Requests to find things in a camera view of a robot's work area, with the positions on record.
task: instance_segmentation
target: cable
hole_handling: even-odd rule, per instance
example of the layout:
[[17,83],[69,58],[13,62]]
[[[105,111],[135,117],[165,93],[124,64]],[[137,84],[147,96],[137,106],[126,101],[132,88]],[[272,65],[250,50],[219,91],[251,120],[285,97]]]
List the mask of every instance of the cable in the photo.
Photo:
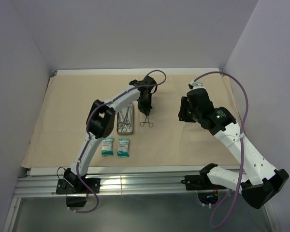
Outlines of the cable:
[[60,180],[59,175],[58,175],[58,171],[59,171],[60,168],[63,168],[64,171],[66,171],[66,169],[64,167],[58,167],[58,169],[57,169],[57,177],[58,177],[58,180]]
[[[244,117],[243,117],[243,120],[242,120],[242,125],[240,127],[240,134],[242,134],[243,130],[244,130],[244,124],[246,122],[246,118],[247,118],[247,114],[248,114],[248,108],[249,108],[248,97],[247,97],[247,93],[246,93],[244,87],[242,86],[242,84],[235,77],[231,76],[230,74],[228,74],[226,72],[219,72],[219,71],[214,71],[214,72],[209,72],[209,73],[207,72],[205,74],[202,74],[198,78],[196,78],[194,81],[197,81],[200,78],[202,78],[204,76],[207,76],[207,75],[210,75],[210,74],[222,74],[222,75],[228,76],[229,78],[234,80],[239,85],[239,87],[241,88],[241,90],[242,90],[242,92],[244,94],[244,97],[245,97],[245,102],[246,102],[246,109],[245,109]],[[221,226],[223,226],[227,222],[227,220],[229,219],[229,217],[230,217],[230,215],[231,215],[231,213],[232,213],[232,211],[234,209],[234,206],[236,204],[236,200],[237,200],[237,197],[238,197],[238,194],[239,194],[239,189],[240,189],[240,185],[241,185],[241,181],[242,181],[243,170],[244,170],[244,142],[243,142],[243,138],[240,138],[240,143],[241,143],[241,163],[240,163],[240,171],[239,171],[239,175],[238,175],[237,185],[236,185],[236,189],[235,189],[235,195],[234,195],[232,204],[231,204],[231,206],[229,208],[229,211],[227,212],[225,218],[218,225],[215,226],[213,224],[214,215],[215,215],[216,211],[219,209],[220,205],[227,198],[224,197],[222,199],[222,201],[217,204],[217,207],[214,209],[214,211],[213,211],[213,213],[211,215],[211,219],[210,219],[211,227],[214,228],[214,229],[220,228]]]
[[109,105],[109,104],[111,104],[111,103],[113,103],[114,101],[117,101],[118,99],[120,99],[121,97],[123,97],[124,95],[126,95],[127,93],[129,93],[129,92],[131,92],[132,90],[135,90],[135,89],[137,89],[137,88],[140,88],[140,87],[157,87],[157,86],[159,86],[159,85],[162,85],[165,81],[166,81],[166,78],[167,78],[167,76],[166,76],[166,74],[165,74],[165,72],[164,71],[161,71],[161,70],[153,70],[153,71],[150,71],[148,74],[146,74],[146,76],[148,76],[148,75],[150,75],[151,73],[154,73],[154,72],[160,72],[160,73],[162,73],[163,75],[164,75],[164,80],[163,81],[161,81],[160,83],[158,83],[158,84],[152,84],[152,85],[142,85],[142,86],[137,86],[137,87],[132,87],[132,88],[130,88],[127,92],[123,92],[123,93],[121,93],[121,94],[119,94],[117,97],[115,97],[112,101],[109,101],[109,102],[105,102],[105,103],[103,103],[103,104],[101,104],[101,105],[99,105],[97,108],[95,108],[92,112],[91,112],[91,114],[90,114],[90,116],[88,117],[88,120],[87,120],[87,125],[86,125],[86,132],[87,132],[87,134],[88,134],[88,140],[87,140],[87,142],[86,142],[86,144],[85,144],[85,146],[84,146],[84,149],[82,150],[82,152],[81,152],[81,155],[80,155],[80,157],[79,157],[79,159],[78,159],[78,163],[77,163],[77,165],[76,165],[76,174],[77,174],[77,177],[78,177],[78,179],[83,183],[83,185],[95,196],[95,198],[97,199],[97,203],[96,203],[96,205],[92,208],[92,209],[90,209],[90,210],[86,210],[86,211],[81,211],[81,210],[76,210],[76,209],[71,209],[70,208],[70,210],[72,210],[73,212],[75,212],[75,213],[90,213],[90,212],[92,212],[92,211],[94,211],[97,207],[98,207],[98,205],[99,205],[99,198],[98,198],[98,196],[97,196],[97,194],[94,192],[94,190],[92,190],[91,189],[91,187],[89,187],[84,181],[83,181],[83,179],[81,178],[81,176],[80,176],[80,173],[79,173],[79,164],[80,164],[80,162],[81,162],[81,160],[82,160],[82,157],[83,157],[83,155],[84,155],[84,153],[85,153],[85,151],[86,151],[86,149],[87,149],[87,147],[88,147],[88,145],[89,145],[89,142],[91,141],[91,134],[89,133],[89,123],[90,123],[90,121],[91,121],[91,118],[95,115],[95,113],[97,112],[97,110],[98,109],[100,109],[101,107],[103,107],[103,106],[105,106],[105,105]]
[[218,186],[217,185],[215,185],[215,187],[214,187],[214,195],[218,196]]

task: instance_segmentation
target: white wall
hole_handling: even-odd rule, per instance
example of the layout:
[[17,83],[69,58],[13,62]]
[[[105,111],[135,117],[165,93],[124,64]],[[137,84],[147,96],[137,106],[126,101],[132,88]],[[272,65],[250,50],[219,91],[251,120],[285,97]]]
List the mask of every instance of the white wall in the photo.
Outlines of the white wall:
[[12,4],[0,0],[0,231],[49,74]]
[[224,67],[258,0],[11,0],[51,67]]
[[[249,139],[290,175],[290,0],[259,1],[226,71],[247,90]],[[243,94],[236,86],[234,93],[243,115]],[[290,178],[273,204],[282,230],[290,232]]]

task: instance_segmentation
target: cable tie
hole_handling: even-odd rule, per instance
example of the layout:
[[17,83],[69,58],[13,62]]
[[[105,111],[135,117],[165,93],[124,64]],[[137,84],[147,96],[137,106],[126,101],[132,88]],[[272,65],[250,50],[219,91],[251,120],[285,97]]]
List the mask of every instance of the cable tie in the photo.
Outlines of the cable tie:
[[239,141],[240,139],[244,138],[245,137],[245,134],[244,133],[241,133],[237,139],[234,140],[234,142],[237,142]]

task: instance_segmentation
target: robotic arm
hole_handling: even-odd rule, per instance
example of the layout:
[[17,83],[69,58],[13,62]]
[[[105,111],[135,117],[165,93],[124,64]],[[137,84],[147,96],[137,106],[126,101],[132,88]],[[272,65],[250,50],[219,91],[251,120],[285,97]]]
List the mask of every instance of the robotic arm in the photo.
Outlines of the robotic arm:
[[149,74],[142,81],[131,81],[113,98],[94,101],[87,118],[87,134],[84,143],[74,163],[64,172],[63,178],[68,185],[60,185],[61,188],[68,188],[74,193],[82,191],[85,187],[82,180],[85,181],[90,161],[102,140],[113,131],[115,115],[118,112],[131,102],[138,101],[138,109],[144,114],[149,114],[152,109],[151,91],[154,87],[156,91],[157,86],[165,81],[157,84]]
[[[289,177],[288,173],[284,169],[277,170],[257,151],[244,134],[240,134],[240,126],[226,108],[213,107],[202,83],[192,81],[189,88],[191,91],[186,97],[182,97],[179,120],[198,122],[202,128],[209,130],[220,140],[239,163],[241,160],[240,139],[243,138],[246,174],[242,176],[240,193],[252,207],[262,207],[282,189]],[[200,171],[200,176],[195,182],[191,183],[186,180],[182,183],[192,188],[212,184],[235,190],[238,177],[239,173],[225,170],[211,163]]]
[[[165,77],[164,81],[159,84],[149,76],[156,71],[163,73]],[[149,74],[142,81],[131,81],[129,86],[113,98],[94,101],[87,118],[87,134],[84,143],[74,163],[64,172],[65,183],[58,184],[58,188],[68,189],[69,193],[84,192],[84,189],[88,188],[95,194],[85,183],[90,161],[103,138],[112,132],[116,113],[133,101],[138,101],[138,109],[141,113],[145,115],[150,113],[152,89],[155,87],[154,92],[156,92],[157,86],[165,82],[166,74],[159,70],[154,70]],[[241,161],[240,140],[243,139],[246,174],[242,175],[239,192],[252,207],[262,207],[282,189],[289,177],[288,173],[284,169],[277,170],[256,150],[245,135],[240,133],[240,126],[226,108],[214,108],[202,83],[191,81],[189,88],[191,91],[181,100],[179,120],[198,122],[202,128],[209,130],[220,140],[238,162]],[[193,181],[186,177],[182,183],[186,185],[187,190],[208,189],[206,187],[213,185],[236,190],[239,173],[225,170],[211,163],[205,166]]]

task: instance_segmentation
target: metal frame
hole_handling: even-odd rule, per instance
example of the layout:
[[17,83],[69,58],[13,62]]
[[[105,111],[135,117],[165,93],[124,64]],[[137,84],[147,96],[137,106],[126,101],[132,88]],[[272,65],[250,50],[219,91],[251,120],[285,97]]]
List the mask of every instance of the metal frame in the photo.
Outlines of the metal frame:
[[[54,75],[125,75],[144,74],[153,69],[107,69],[107,70],[58,70]],[[161,69],[168,74],[203,74],[219,71],[218,68],[180,68]],[[162,194],[187,192],[180,181],[188,174],[199,174],[204,166],[151,166],[151,167],[91,167],[88,178],[101,179],[98,195],[130,195],[130,194]],[[227,170],[238,171],[239,166],[222,166]],[[4,226],[4,232],[11,232],[16,220],[21,198],[31,197],[66,197],[56,195],[56,167],[31,168],[25,178],[19,178],[15,187],[14,197]],[[271,201],[264,206],[272,231],[280,232]]]
[[12,203],[10,206],[10,210],[8,213],[8,216],[6,218],[4,227],[3,227],[3,232],[12,232],[14,223],[16,220],[17,212],[19,209],[21,198],[12,198]]

